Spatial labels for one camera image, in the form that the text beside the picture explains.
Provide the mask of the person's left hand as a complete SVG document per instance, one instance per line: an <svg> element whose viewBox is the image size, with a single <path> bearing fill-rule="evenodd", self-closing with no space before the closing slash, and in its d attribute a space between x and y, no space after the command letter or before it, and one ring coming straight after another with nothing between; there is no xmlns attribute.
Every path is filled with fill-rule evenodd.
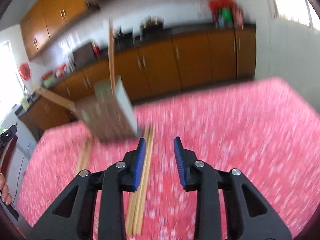
<svg viewBox="0 0 320 240"><path fill-rule="evenodd" d="M12 203L12 195L9 193L8 185L5 182L5 176L2 173L0 173L0 190L2 201L5 202L6 205L10 205Z"/></svg>

